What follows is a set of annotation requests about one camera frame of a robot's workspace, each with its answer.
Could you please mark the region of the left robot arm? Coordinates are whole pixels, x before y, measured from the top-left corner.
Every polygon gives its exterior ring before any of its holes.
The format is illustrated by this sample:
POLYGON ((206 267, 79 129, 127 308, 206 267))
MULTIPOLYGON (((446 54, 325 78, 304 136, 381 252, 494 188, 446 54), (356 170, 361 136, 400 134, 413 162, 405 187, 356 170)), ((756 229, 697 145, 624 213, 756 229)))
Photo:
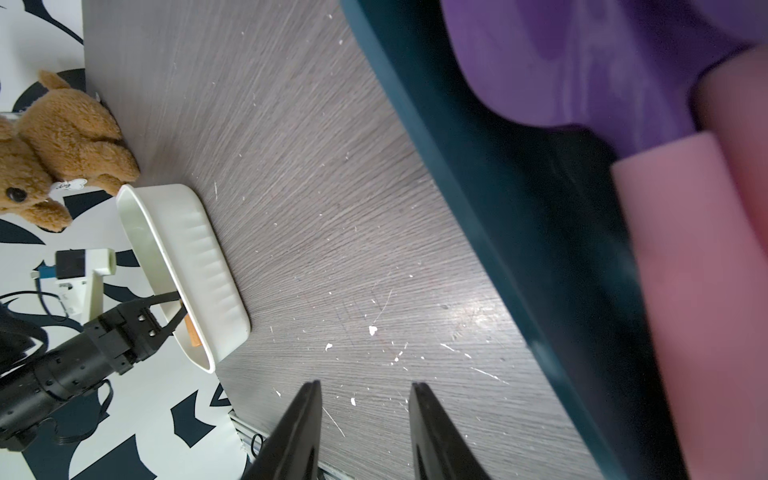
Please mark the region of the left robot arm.
POLYGON ((54 412, 109 385, 110 375, 124 374, 154 355, 186 314, 177 292, 124 302, 50 350, 44 330, 11 316, 3 307, 1 332, 35 339, 40 346, 1 373, 1 447, 25 450, 54 412))

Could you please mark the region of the green shovel wooden handle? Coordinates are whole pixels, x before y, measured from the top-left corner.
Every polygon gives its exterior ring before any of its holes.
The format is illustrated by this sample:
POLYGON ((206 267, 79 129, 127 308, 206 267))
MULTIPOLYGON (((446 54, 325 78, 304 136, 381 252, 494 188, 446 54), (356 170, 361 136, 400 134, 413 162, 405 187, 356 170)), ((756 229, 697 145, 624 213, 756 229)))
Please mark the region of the green shovel wooden handle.
POLYGON ((189 314, 184 317, 184 324, 192 347, 201 347, 202 341, 189 314))

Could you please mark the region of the purple scoop pink handle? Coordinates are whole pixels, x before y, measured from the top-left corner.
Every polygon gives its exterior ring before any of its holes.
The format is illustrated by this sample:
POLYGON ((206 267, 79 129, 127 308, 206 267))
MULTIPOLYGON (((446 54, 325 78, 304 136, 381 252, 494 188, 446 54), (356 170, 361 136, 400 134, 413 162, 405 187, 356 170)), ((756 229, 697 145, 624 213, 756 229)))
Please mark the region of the purple scoop pink handle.
POLYGON ((763 1, 445 1, 475 96, 514 123, 585 128, 622 156, 696 132, 692 90, 767 39, 763 1))

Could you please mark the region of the purple pointed shovel pink handle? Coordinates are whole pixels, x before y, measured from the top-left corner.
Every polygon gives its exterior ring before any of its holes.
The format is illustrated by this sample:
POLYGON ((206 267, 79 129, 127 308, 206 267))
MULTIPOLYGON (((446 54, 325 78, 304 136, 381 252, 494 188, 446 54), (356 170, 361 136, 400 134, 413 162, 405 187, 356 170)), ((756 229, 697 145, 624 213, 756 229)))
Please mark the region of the purple pointed shovel pink handle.
POLYGON ((693 105, 722 148, 744 209, 767 245, 767 47, 745 50, 709 70, 693 105))

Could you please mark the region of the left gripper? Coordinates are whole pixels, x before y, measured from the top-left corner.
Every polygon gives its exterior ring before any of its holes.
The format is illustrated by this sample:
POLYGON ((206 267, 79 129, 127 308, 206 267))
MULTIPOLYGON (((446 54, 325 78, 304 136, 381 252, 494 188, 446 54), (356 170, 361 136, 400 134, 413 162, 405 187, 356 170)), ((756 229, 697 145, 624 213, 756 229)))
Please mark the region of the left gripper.
POLYGON ((187 315, 178 291, 125 302, 83 331, 1 377, 1 430, 34 429, 113 373, 157 353, 187 315), (152 308, 157 307, 156 317, 152 308), (161 325, 157 318, 172 318, 161 325))

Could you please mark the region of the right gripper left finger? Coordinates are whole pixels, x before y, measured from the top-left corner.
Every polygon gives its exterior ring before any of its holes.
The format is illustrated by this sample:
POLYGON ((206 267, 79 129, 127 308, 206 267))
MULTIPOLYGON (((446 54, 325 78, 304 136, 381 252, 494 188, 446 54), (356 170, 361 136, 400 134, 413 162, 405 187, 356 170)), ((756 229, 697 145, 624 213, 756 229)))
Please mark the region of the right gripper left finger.
POLYGON ((317 479, 321 431, 322 390, 315 380, 299 389, 241 479, 317 479))

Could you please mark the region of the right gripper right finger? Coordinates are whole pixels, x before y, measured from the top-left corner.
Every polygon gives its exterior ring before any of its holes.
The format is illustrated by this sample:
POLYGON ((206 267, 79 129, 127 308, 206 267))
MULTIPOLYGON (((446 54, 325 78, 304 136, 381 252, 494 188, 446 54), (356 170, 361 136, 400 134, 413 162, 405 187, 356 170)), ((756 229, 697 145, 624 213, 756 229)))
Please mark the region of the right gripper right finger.
POLYGON ((416 479, 490 479, 427 383, 412 384, 408 406, 416 479))

